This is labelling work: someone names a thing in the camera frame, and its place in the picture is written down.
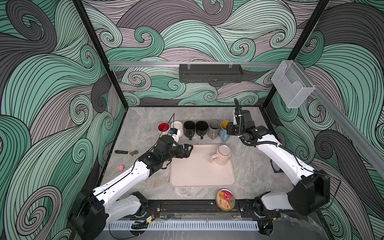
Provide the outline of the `white ribbed mug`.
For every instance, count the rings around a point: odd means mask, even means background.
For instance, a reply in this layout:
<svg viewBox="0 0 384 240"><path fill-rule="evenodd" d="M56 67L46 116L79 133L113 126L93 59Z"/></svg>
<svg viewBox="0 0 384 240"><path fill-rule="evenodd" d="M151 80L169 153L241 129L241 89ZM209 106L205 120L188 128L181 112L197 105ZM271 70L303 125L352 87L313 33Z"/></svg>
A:
<svg viewBox="0 0 384 240"><path fill-rule="evenodd" d="M179 137L182 137L184 135L184 130L183 130L183 124L179 121L175 121L171 124L171 128L176 128L179 130Z"/></svg>

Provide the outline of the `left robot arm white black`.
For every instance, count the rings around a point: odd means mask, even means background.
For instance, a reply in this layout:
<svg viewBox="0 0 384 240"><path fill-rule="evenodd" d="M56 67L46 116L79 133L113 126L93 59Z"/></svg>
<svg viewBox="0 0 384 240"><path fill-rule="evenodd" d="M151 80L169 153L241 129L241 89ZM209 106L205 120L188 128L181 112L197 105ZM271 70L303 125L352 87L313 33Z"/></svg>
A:
<svg viewBox="0 0 384 240"><path fill-rule="evenodd" d="M158 138L128 170L104 185L81 190L72 204L68 227L80 239L94 240L108 224L128 215L144 215L148 200L140 192L134 192L125 199L121 198L122 195L164 169L165 162L189 158L193 148L190 144L178 144L169 135Z"/></svg>

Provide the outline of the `black mug white base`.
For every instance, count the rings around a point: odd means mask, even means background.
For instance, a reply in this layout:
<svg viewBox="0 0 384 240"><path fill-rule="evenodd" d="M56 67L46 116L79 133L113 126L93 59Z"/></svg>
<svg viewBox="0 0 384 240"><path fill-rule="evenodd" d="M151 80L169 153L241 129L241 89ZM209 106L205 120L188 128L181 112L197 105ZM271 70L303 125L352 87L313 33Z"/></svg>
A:
<svg viewBox="0 0 384 240"><path fill-rule="evenodd" d="M198 121L196 122L195 129L196 134L201 138L201 140L204 139L204 136L207 134L209 128L209 124L205 121Z"/></svg>

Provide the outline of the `blue mug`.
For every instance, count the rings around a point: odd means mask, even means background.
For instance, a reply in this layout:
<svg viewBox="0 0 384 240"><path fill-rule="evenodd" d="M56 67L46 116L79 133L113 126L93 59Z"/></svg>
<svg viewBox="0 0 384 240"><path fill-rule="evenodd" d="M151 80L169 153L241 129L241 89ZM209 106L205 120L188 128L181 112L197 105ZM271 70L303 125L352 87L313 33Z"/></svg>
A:
<svg viewBox="0 0 384 240"><path fill-rule="evenodd" d="M219 131L219 136L223 143L226 143L229 139L228 130L227 130L228 123L229 121L223 121L221 123L221 128Z"/></svg>

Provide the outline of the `grey mug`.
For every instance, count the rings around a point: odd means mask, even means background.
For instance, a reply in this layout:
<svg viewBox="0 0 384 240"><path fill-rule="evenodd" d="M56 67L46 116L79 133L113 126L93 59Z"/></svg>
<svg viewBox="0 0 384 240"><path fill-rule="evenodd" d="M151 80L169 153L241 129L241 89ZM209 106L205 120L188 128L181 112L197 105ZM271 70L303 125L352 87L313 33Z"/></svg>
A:
<svg viewBox="0 0 384 240"><path fill-rule="evenodd" d="M208 137L214 140L215 138L218 137L220 129L221 129L221 123L219 121L217 120L210 121L208 132L207 132Z"/></svg>

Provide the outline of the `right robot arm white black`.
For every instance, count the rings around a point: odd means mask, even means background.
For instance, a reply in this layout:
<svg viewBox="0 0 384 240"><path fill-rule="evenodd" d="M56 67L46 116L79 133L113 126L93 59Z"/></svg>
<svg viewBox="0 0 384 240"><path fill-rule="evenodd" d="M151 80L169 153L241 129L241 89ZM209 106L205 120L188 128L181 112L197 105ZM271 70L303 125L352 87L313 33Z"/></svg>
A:
<svg viewBox="0 0 384 240"><path fill-rule="evenodd" d="M256 126L248 110L234 109L234 121L228 123L227 132L238 137L245 146L256 147L266 154L294 186L288 193L268 192L257 196L257 211L265 215L274 210L291 210L307 216L329 203L331 177L296 157L269 129Z"/></svg>

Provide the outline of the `cream mug red inside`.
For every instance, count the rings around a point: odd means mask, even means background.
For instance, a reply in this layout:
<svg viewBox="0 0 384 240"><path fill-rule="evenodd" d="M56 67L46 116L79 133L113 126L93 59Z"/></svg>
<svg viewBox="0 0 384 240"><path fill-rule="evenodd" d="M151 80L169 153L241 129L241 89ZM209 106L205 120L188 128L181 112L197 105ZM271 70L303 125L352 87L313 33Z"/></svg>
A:
<svg viewBox="0 0 384 240"><path fill-rule="evenodd" d="M158 130L160 131L160 137L168 135L170 133L170 124L162 122L158 125Z"/></svg>

